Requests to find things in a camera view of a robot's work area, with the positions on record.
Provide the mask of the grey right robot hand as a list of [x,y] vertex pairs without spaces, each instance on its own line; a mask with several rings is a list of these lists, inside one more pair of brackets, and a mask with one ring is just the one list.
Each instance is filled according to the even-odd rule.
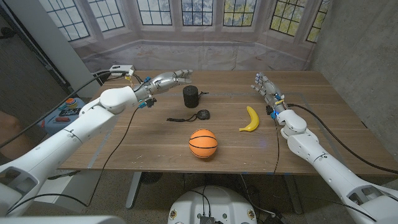
[[266,104],[276,113],[281,113],[287,109],[284,103],[284,95],[262,72],[256,73],[254,85],[251,85],[251,88],[258,92],[264,98]]

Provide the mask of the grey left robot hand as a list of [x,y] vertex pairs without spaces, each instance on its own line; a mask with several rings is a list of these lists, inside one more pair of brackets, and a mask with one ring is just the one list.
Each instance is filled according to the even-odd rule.
[[144,84],[139,91],[147,96],[164,93],[173,87],[190,84],[192,82],[192,75],[193,70],[177,70],[175,72],[161,73]]

